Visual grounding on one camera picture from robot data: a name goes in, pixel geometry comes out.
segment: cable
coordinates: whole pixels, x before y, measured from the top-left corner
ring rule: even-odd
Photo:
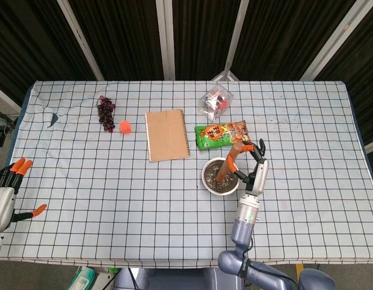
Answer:
[[[0,120],[5,122],[5,129],[4,129],[4,135],[7,136],[9,132],[11,132],[16,127],[16,121],[12,120],[8,115],[3,114],[0,112]]]
[[[110,285],[110,283],[115,279],[115,277],[118,275],[118,273],[121,271],[121,269],[118,270],[117,273],[108,281],[108,283],[102,288],[102,290],[106,290],[106,288]]]
[[[243,259],[244,259],[245,255],[246,255],[246,252],[250,251],[252,248],[253,248],[253,239],[251,238],[251,246],[243,252]],[[298,284],[296,283],[296,281],[293,280],[293,279],[291,279],[288,276],[277,274],[277,273],[273,273],[273,272],[268,272],[268,271],[259,269],[259,268],[255,267],[255,266],[253,266],[251,263],[249,264],[249,266],[252,269],[256,270],[256,271],[259,271],[259,272],[262,272],[262,273],[265,273],[265,274],[268,274],[268,275],[273,275],[273,276],[276,276],[276,277],[285,278],[287,280],[290,280],[290,281],[292,281],[298,287]]]
[[[251,246],[243,252],[243,259],[244,259],[244,256],[246,255],[246,253],[248,251],[250,251],[252,248],[253,248],[253,238],[251,238]]]
[[[132,282],[133,282],[134,289],[135,289],[135,290],[139,290],[139,287],[138,287],[138,285],[137,285],[136,279],[134,279],[134,276],[133,276],[132,270],[131,270],[130,268],[128,268],[128,270],[129,270],[130,276],[131,276],[131,278],[132,278]]]
[[[268,274],[268,275],[273,275],[273,276],[276,276],[276,277],[285,278],[287,280],[290,280],[291,282],[293,282],[296,285],[296,287],[298,287],[298,283],[294,279],[291,279],[289,276],[285,276],[285,275],[281,275],[281,274],[278,274],[278,273],[268,272],[268,271],[259,269],[259,268],[255,267],[255,266],[253,266],[251,263],[249,264],[249,266],[252,269],[254,269],[254,270],[258,271],[258,272],[262,272],[262,273],[265,273],[265,274]]]

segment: dirt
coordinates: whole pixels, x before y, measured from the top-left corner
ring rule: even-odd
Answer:
[[[237,184],[237,176],[229,172],[222,183],[217,183],[215,178],[220,170],[223,160],[217,160],[211,163],[204,171],[204,179],[210,189],[217,193],[225,193],[231,191]]]

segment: chip bag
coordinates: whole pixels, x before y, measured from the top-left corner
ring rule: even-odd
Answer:
[[[196,143],[201,150],[231,146],[235,142],[250,141],[245,121],[209,126],[196,126]]]

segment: floor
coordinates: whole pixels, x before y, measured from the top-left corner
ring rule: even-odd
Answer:
[[[0,102],[0,111],[14,114],[3,102]],[[8,134],[4,146],[0,148],[0,169],[5,164],[12,137],[13,134]],[[294,265],[278,265],[276,268],[296,279]],[[76,270],[76,266],[0,261],[0,289],[67,289]],[[335,280],[338,289],[373,289],[373,264],[321,265],[320,270]],[[248,286],[246,289],[259,288]]]

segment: orange sponge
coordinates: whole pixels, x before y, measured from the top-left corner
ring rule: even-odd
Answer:
[[[132,133],[132,127],[130,126],[129,121],[121,121],[120,129],[123,134]]]

